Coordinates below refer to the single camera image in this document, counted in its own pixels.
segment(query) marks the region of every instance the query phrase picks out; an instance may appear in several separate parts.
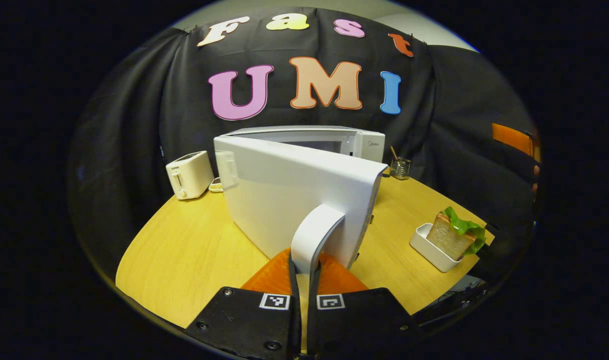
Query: sandwich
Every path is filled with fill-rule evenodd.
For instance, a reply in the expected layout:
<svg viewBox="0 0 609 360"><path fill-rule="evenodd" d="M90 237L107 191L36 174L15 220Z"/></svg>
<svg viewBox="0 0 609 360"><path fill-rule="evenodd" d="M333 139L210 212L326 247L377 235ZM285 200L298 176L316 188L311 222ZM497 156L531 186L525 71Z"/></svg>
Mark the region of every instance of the sandwich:
<svg viewBox="0 0 609 360"><path fill-rule="evenodd" d="M457 262L463 256L475 254L485 244L485 228L458 218L451 206L440 211L426 239L449 258Z"/></svg>

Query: table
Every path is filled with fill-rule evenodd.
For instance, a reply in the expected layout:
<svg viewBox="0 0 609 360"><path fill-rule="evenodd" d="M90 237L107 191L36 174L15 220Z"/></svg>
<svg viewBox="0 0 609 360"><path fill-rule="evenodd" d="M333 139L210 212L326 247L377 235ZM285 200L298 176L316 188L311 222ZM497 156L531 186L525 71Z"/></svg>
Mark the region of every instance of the table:
<svg viewBox="0 0 609 360"><path fill-rule="evenodd" d="M412 178L385 177L350 271L369 289L389 289L411 315L451 289L478 262L465 256L442 273L409 245L416 228L453 207L461 219L485 222ZM487 233L489 245L494 235ZM270 259L236 226L224 194L170 198L136 235L115 285L150 312L186 328L221 287L242 287Z"/></svg>

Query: white microwave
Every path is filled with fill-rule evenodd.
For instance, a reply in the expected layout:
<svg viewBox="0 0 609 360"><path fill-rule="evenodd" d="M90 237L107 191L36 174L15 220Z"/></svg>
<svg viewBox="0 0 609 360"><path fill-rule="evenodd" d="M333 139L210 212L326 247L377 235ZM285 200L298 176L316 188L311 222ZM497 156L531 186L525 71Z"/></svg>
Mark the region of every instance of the white microwave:
<svg viewBox="0 0 609 360"><path fill-rule="evenodd" d="M385 134L345 126L248 127L229 132L226 135L305 146L378 163L382 163L385 151Z"/></svg>

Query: metal cup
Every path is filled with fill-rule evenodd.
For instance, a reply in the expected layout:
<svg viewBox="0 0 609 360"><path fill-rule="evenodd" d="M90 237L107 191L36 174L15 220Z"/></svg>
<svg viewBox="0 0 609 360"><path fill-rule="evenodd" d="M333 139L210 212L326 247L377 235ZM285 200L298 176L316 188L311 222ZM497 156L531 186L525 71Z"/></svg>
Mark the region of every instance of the metal cup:
<svg viewBox="0 0 609 360"><path fill-rule="evenodd" d="M407 180L409 179L409 170L412 168L412 161L410 159L398 157L398 160L391 160L390 168L389 175L398 180Z"/></svg>

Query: lettuce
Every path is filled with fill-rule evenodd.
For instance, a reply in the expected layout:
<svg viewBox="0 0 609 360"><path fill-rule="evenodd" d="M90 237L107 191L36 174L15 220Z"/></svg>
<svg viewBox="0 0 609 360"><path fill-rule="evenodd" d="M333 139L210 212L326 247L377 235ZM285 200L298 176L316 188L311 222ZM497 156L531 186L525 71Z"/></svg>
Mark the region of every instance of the lettuce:
<svg viewBox="0 0 609 360"><path fill-rule="evenodd" d="M464 235L467 231L469 231L471 234L475 235L475 241L464 252L464 255L478 253L478 250L480 250L485 244L485 228L481 227L477 223L460 219L456 214L456 211L451 206L444 209L444 211L440 211L440 213L449 217L451 220L451 227L455 229L456 233Z"/></svg>

